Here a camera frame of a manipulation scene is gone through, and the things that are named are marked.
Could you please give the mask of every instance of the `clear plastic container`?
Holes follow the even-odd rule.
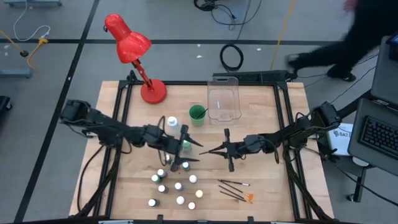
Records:
[[[211,124],[234,124],[242,116],[237,78],[211,77],[207,82],[207,98]]]

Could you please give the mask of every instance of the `lamp shade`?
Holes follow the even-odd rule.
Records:
[[[116,50],[122,63],[139,59],[152,44],[144,35],[131,31],[119,14],[108,15],[105,26],[116,39]]]

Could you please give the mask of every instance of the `person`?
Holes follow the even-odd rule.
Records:
[[[329,77],[353,82],[353,67],[382,37],[398,31],[398,0],[346,0],[345,10],[354,11],[354,22],[342,41],[287,56],[287,66],[295,74],[305,67],[334,65],[327,72]]]

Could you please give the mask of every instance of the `desk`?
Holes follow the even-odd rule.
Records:
[[[112,116],[113,113],[118,83],[103,82],[99,93],[96,108],[108,116]],[[140,89],[140,86],[134,86],[132,89],[129,116],[127,117],[127,124],[130,126],[142,126],[148,123],[157,124],[162,115],[166,117],[176,116],[181,123],[191,125],[188,117],[188,110],[191,105],[207,105],[207,87],[203,85],[169,85],[167,86],[167,98],[158,105],[145,103],[140,96]],[[298,111],[304,114],[308,113],[307,98],[302,83],[289,83],[289,96],[293,114]],[[247,134],[272,133],[279,130],[273,87],[239,86],[239,98],[242,117],[235,125],[228,126],[231,141],[242,141]],[[284,116],[285,125],[287,125],[287,115]],[[253,216],[255,221],[293,221],[292,202],[282,158],[280,158],[280,164],[276,164],[273,154],[259,153],[247,156],[245,161],[235,160],[235,172],[228,172],[227,160],[222,157],[216,155],[198,156],[200,152],[207,151],[222,143],[225,127],[210,125],[208,118],[201,128],[190,126],[188,132],[191,137],[203,144],[204,147],[193,146],[190,154],[182,153],[182,156],[197,158],[201,161],[192,162],[190,172],[169,172],[169,176],[164,180],[165,185],[170,187],[170,192],[167,195],[161,195],[157,191],[157,185],[150,179],[156,170],[162,167],[156,150],[144,146],[139,149],[133,148],[131,154],[123,154],[119,166],[111,218],[154,220],[158,214],[163,214],[165,220],[244,221],[248,219],[248,216]],[[317,144],[313,140],[309,141],[308,147],[317,150]],[[97,139],[88,140],[81,168],[98,148]],[[124,143],[123,151],[128,150],[128,145]],[[326,214],[332,217],[333,211],[321,160],[318,155],[309,151],[302,151],[301,154],[307,189]],[[98,186],[103,155],[104,151],[93,159],[86,170],[81,192],[82,205],[90,199]],[[198,177],[196,184],[188,183],[188,176],[191,174]],[[254,204],[249,205],[239,202],[219,193],[217,179],[220,178],[249,182],[251,186],[246,187],[245,190],[255,195]],[[173,185],[177,181],[185,186],[184,191],[180,193],[185,197],[184,205],[177,205],[175,201],[178,193],[173,189]],[[77,213],[77,187],[76,185],[70,214]],[[197,189],[204,192],[203,198],[195,198],[194,193]],[[107,195],[108,193],[105,191],[100,214],[104,213]],[[150,208],[147,204],[150,198],[159,199],[160,206]],[[188,209],[187,202],[190,201],[197,204],[196,210]]]

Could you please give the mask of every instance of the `white bottle cap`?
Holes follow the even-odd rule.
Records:
[[[177,119],[173,116],[169,117],[167,119],[167,125],[169,125],[170,127],[174,127],[174,126],[178,125]]]
[[[159,176],[158,175],[155,174],[155,175],[152,176],[152,181],[153,182],[157,182],[158,180],[159,180]]]
[[[197,192],[195,193],[195,195],[197,196],[197,198],[202,198],[202,197],[203,197],[203,191],[197,190]]]
[[[177,190],[180,190],[181,188],[182,188],[182,185],[181,185],[181,183],[175,183],[175,185],[174,185],[174,187],[177,189]]]
[[[156,206],[156,200],[155,199],[150,199],[148,201],[148,205],[151,206],[151,207]]]
[[[159,192],[164,192],[166,190],[166,186],[160,185],[158,186],[157,190],[159,190]]]
[[[191,202],[191,203],[188,204],[188,208],[189,208],[190,210],[194,210],[196,206],[197,206],[197,205],[195,205],[195,203],[193,203],[193,202]]]
[[[189,163],[188,162],[183,162],[182,163],[182,167],[183,168],[188,168],[189,167]]]
[[[177,204],[182,205],[185,202],[185,198],[183,196],[177,197]]]
[[[162,177],[164,175],[164,170],[163,169],[157,170],[157,175]]]
[[[189,177],[189,181],[191,182],[191,183],[196,183],[197,182],[197,177],[195,176],[195,175],[191,175],[190,177]]]

